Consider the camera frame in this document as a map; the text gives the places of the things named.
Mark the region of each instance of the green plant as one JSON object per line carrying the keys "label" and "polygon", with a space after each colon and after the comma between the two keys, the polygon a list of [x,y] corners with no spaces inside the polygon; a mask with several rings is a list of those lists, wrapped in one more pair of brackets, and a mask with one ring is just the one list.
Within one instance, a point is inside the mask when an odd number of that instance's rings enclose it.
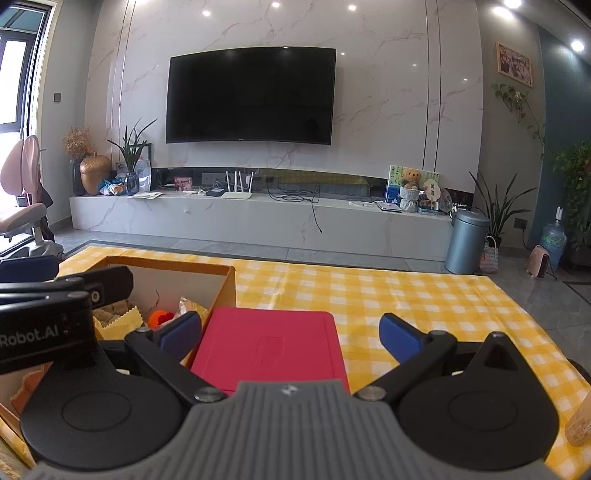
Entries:
{"label": "green plant", "polygon": [[125,163],[127,163],[128,171],[134,170],[135,164],[138,162],[139,157],[142,154],[142,150],[148,144],[147,140],[144,140],[142,143],[139,143],[139,137],[155,121],[156,120],[150,122],[148,125],[143,127],[143,129],[140,130],[139,132],[137,131],[137,126],[138,126],[139,120],[135,124],[135,126],[132,128],[131,132],[129,132],[129,134],[127,133],[127,127],[125,127],[125,136],[123,137],[123,146],[116,144],[112,140],[107,140],[107,142],[113,144],[114,146],[116,146],[119,149],[119,151],[121,152],[121,155],[123,155]]}
{"label": "green plant", "polygon": [[[542,149],[546,146],[546,136],[543,133],[545,130],[546,124],[541,123],[534,115],[534,111],[531,109],[531,105],[529,102],[529,92],[521,92],[517,90],[515,87],[511,85],[507,85],[506,83],[493,83],[492,88],[495,91],[495,97],[501,98],[505,106],[509,109],[511,113],[515,112],[517,114],[517,123],[520,124],[530,113],[531,119],[534,121],[534,124],[529,124],[527,126],[527,130],[533,130],[531,133],[531,138],[537,140],[542,145]],[[540,155],[540,160],[544,159],[544,153]]]}
{"label": "green plant", "polygon": [[474,183],[476,184],[476,188],[478,188],[478,191],[480,192],[480,194],[484,198],[484,202],[486,205],[486,214],[488,215],[488,218],[491,220],[491,226],[489,227],[489,235],[490,236],[493,236],[495,238],[500,238],[501,235],[503,234],[503,227],[505,226],[505,223],[507,222],[507,220],[509,218],[511,218],[512,216],[517,215],[519,213],[531,212],[531,210],[524,209],[524,208],[518,209],[518,210],[511,210],[511,208],[513,207],[513,204],[515,203],[515,201],[519,197],[523,197],[523,195],[526,195],[529,192],[533,192],[534,190],[537,190],[537,187],[532,187],[532,188],[527,189],[526,191],[524,191],[518,195],[513,195],[512,197],[509,197],[509,193],[511,192],[511,187],[513,186],[513,184],[515,183],[515,179],[517,178],[517,173],[515,173],[515,175],[513,175],[513,178],[511,179],[511,182],[509,183],[507,190],[505,191],[505,197],[503,198],[502,204],[499,199],[499,190],[496,185],[495,185],[495,198],[493,199],[492,195],[491,195],[491,191],[489,190],[488,185],[486,184],[486,180],[485,180],[484,176],[482,174],[480,174],[480,177],[482,179],[482,184],[484,185],[484,188],[486,189],[486,195],[484,194],[484,190],[483,190],[482,186],[480,185],[480,182],[478,182],[476,177],[474,175],[472,175],[472,172],[470,172],[470,176],[472,177],[472,180],[474,180]]}
{"label": "green plant", "polygon": [[554,158],[554,170],[564,173],[564,230],[574,248],[578,234],[587,227],[587,204],[591,194],[591,145],[585,142],[564,150]]}

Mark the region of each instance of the paper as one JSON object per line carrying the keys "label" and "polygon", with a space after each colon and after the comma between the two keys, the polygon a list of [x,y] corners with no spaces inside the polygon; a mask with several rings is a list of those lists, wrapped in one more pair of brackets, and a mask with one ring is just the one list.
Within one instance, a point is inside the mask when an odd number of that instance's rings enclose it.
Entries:
{"label": "paper", "polygon": [[162,192],[139,192],[135,195],[132,195],[131,198],[133,199],[147,199],[147,200],[154,200],[162,195]]}

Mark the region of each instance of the red box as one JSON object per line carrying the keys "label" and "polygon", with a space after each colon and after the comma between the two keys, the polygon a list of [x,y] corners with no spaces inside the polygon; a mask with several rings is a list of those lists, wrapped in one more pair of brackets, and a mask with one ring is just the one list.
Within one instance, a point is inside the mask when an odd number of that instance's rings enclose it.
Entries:
{"label": "red box", "polygon": [[191,371],[228,395],[240,381],[338,379],[349,392],[335,320],[326,312],[219,307]]}

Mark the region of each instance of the teal wall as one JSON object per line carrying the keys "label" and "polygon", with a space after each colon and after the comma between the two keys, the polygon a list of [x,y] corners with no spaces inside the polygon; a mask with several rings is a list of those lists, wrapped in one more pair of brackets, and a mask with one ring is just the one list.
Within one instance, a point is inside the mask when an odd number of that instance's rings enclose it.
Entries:
{"label": "teal wall", "polygon": [[540,191],[530,232],[530,246],[540,241],[544,226],[562,206],[563,177],[554,171],[556,152],[591,142],[591,66],[543,28],[540,45],[546,96],[546,148]]}

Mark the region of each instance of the small box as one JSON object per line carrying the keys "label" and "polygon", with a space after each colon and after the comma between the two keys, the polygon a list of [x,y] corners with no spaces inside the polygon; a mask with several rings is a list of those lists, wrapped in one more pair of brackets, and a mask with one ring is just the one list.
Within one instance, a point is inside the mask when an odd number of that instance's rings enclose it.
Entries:
{"label": "small box", "polygon": [[191,177],[176,177],[174,179],[174,188],[177,192],[186,192],[193,188],[193,179]]}
{"label": "small box", "polygon": [[[154,310],[156,307],[176,312],[180,298],[198,302],[207,308],[207,315],[202,318],[205,328],[217,307],[236,306],[236,271],[230,265],[201,264],[188,261],[158,260],[136,257],[133,255],[103,257],[87,270],[97,270],[110,265],[127,265],[134,275],[134,289],[129,297],[140,310]],[[75,273],[63,271],[62,274]],[[188,365],[193,363],[195,350],[191,353]],[[40,371],[42,366],[28,368],[19,372],[0,375],[0,404],[15,414],[10,398],[22,386],[26,374]],[[21,459],[30,457],[28,448],[22,441],[15,439],[11,428],[0,420],[0,436],[14,450],[20,452]]]}

